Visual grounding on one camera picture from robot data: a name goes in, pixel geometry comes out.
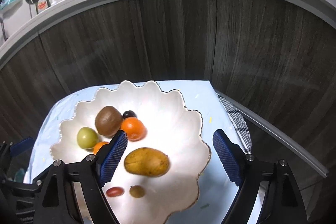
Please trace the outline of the orange tangerine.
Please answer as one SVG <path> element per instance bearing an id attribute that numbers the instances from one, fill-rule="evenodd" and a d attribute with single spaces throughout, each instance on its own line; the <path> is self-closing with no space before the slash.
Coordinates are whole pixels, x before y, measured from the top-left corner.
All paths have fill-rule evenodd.
<path id="1" fill-rule="evenodd" d="M 100 150 L 100 148 L 101 148 L 102 146 L 106 145 L 106 144 L 109 144 L 109 142 L 107 142 L 107 141 L 101 141 L 101 142 L 98 142 L 98 143 L 94 146 L 92 153 L 93 153 L 94 155 L 96 155 L 96 153 L 98 153 L 98 151 Z"/>
<path id="2" fill-rule="evenodd" d="M 130 141 L 139 141 L 146 136 L 147 129 L 143 123 L 135 117 L 126 118 L 121 124 L 121 129 L 127 134 Z"/>

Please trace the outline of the green round apple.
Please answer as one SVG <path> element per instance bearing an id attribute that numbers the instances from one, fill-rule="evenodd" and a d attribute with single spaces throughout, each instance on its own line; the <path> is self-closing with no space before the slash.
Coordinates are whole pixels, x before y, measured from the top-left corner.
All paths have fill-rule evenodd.
<path id="1" fill-rule="evenodd" d="M 99 138 L 94 129 L 82 127 L 77 134 L 77 143 L 82 149 L 91 149 L 99 142 Z"/>

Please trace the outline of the large brown kiwi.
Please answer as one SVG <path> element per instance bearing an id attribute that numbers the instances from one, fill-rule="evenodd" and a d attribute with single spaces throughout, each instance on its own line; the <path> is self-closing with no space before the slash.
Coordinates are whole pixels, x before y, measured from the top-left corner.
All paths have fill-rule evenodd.
<path id="1" fill-rule="evenodd" d="M 112 138 L 120 129 L 122 115 L 113 106 L 105 106 L 96 116 L 95 126 L 98 133 L 106 138 Z"/>

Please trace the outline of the yellow mango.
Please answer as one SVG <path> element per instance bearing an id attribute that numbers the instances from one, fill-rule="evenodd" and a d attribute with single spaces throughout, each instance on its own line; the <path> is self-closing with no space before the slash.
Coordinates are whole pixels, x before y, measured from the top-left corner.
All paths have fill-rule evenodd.
<path id="1" fill-rule="evenodd" d="M 170 161 L 166 154 L 153 149 L 142 147 L 129 153 L 124 160 L 127 172 L 146 177 L 159 177 L 170 168 Z"/>

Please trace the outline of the dark purple plum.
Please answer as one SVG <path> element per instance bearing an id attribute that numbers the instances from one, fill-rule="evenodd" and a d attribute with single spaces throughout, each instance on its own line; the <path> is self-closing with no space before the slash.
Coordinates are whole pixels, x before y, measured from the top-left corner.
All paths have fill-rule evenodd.
<path id="1" fill-rule="evenodd" d="M 127 110 L 122 115 L 123 119 L 127 118 L 137 118 L 137 114 L 132 110 Z"/>

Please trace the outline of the checkered dish towel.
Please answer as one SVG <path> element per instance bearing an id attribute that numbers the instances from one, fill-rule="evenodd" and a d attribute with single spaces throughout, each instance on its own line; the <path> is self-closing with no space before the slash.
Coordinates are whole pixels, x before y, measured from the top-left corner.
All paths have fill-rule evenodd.
<path id="1" fill-rule="evenodd" d="M 241 112 L 226 98 L 219 95 L 221 104 L 224 106 L 228 117 L 232 122 L 234 129 L 238 135 L 241 145 L 243 146 L 243 151 L 247 154 L 252 152 L 252 140 L 248 126 L 245 119 L 243 118 Z"/>

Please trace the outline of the light blue patterned tablecloth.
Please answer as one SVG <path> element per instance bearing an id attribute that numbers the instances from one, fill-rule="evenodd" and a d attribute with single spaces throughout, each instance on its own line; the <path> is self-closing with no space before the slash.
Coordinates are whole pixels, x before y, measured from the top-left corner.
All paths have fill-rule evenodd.
<path id="1" fill-rule="evenodd" d="M 159 81 L 164 92 L 178 90 L 189 110 L 201 113 L 203 119 L 201 138 L 210 148 L 211 158 L 198 178 L 199 197 L 192 207 L 169 216 L 165 223 L 221 223 L 234 200 L 238 187 L 231 182 L 213 146 L 213 134 L 221 129 L 232 143 L 240 140 L 224 106 L 208 81 Z M 60 141 L 59 126 L 74 113 L 77 101 L 90 101 L 100 88 L 115 90 L 118 85 L 88 87 L 66 96 L 50 110 L 35 141 L 24 181 L 31 183 L 56 159 L 50 153 L 53 144 Z"/>

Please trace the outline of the white scalloped ceramic bowl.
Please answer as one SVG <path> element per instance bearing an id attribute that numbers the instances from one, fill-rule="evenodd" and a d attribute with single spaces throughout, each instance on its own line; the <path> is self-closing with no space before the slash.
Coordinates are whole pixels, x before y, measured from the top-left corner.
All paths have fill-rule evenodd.
<path id="1" fill-rule="evenodd" d="M 202 141 L 203 119 L 200 112 L 189 110 L 180 91 L 164 92 L 154 81 L 141 87 L 124 81 L 115 90 L 100 88 L 90 101 L 77 101 L 70 119 L 60 123 L 60 141 L 50 153 L 65 163 L 78 162 L 89 154 L 80 148 L 76 135 L 82 127 L 95 127 L 95 118 L 105 106 L 118 111 L 132 110 L 147 129 L 139 141 L 130 141 L 126 154 L 147 147 L 166 154 L 169 170 L 159 177 L 146 177 L 126 171 L 120 162 L 109 189 L 122 187 L 124 194 L 108 198 L 108 203 L 120 223 L 165 223 L 169 216 L 192 207 L 199 197 L 198 178 L 211 158 L 209 146 Z M 145 196 L 134 198 L 131 186 L 140 185 Z"/>

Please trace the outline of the green dish soap bottle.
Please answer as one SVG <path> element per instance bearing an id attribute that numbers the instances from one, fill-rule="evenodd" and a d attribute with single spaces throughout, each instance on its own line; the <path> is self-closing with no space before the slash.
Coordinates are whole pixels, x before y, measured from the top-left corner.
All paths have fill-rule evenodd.
<path id="1" fill-rule="evenodd" d="M 46 10 L 49 7 L 50 7 L 50 0 L 38 0 L 35 5 L 37 14 L 40 14 L 42 11 Z"/>

